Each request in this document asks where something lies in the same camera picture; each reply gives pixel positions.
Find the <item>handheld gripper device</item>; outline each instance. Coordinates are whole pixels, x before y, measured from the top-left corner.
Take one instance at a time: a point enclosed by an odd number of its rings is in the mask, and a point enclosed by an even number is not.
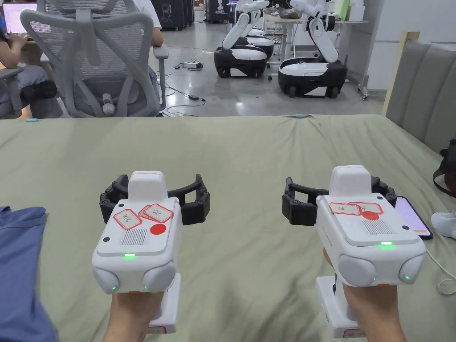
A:
[[[185,195],[196,191],[196,200]],[[201,223],[209,193],[200,175],[187,187],[168,191],[158,171],[120,176],[100,196],[106,227],[93,252],[93,275],[106,294],[165,292],[149,333],[176,331],[181,275],[176,272],[182,225]]]
[[[308,195],[295,200],[295,191]],[[364,337],[342,284],[413,284],[426,252],[419,236],[396,213],[394,190],[363,166],[337,166],[328,190],[287,178],[282,213],[291,224],[316,225],[335,276],[318,277],[316,291],[334,338]]]

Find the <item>bed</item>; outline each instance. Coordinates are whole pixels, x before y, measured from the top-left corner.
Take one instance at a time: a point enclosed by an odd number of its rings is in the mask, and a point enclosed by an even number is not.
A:
[[[333,271],[315,229],[282,216],[286,177],[327,188],[333,167],[361,164],[428,226],[456,206],[432,183],[441,157],[380,115],[11,120],[0,125],[0,160],[0,203],[47,210],[36,291],[62,342],[102,341],[110,296],[91,257],[99,195],[121,174],[160,170],[172,189],[200,173],[211,193],[206,222],[182,231],[177,333],[147,341],[332,340],[314,287]],[[456,271],[454,240],[435,233],[426,246]],[[417,282],[399,288],[409,341],[454,341],[456,297],[435,290],[445,278],[426,257]]]

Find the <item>gray upholstered headboard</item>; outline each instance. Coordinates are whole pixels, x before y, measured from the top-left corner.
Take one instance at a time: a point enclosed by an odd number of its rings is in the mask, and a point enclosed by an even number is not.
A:
[[[407,40],[386,117],[439,152],[456,138],[456,47]]]

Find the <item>phone screen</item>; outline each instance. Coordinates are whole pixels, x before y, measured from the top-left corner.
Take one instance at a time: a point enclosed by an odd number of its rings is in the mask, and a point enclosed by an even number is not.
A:
[[[423,223],[415,209],[405,197],[398,197],[395,209],[415,233],[422,238],[432,238],[432,232]]]

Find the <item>computer monitor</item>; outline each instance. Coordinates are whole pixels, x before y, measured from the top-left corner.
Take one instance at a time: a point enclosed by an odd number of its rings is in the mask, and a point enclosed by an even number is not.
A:
[[[3,3],[7,33],[27,33],[21,24],[23,10],[36,10],[36,3]]]

